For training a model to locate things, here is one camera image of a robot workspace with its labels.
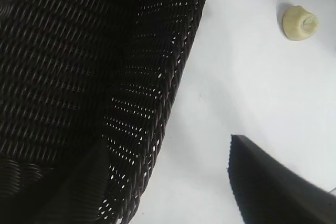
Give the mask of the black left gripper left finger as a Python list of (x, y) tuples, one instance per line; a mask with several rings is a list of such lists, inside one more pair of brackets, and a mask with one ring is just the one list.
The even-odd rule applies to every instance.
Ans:
[(109, 173), (105, 140), (99, 140), (75, 165), (46, 207), (39, 223), (94, 223)]

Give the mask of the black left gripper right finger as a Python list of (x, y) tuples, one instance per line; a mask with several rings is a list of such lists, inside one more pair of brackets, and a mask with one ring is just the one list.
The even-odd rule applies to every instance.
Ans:
[(243, 135), (232, 135), (228, 177), (244, 223), (335, 223), (335, 195)]

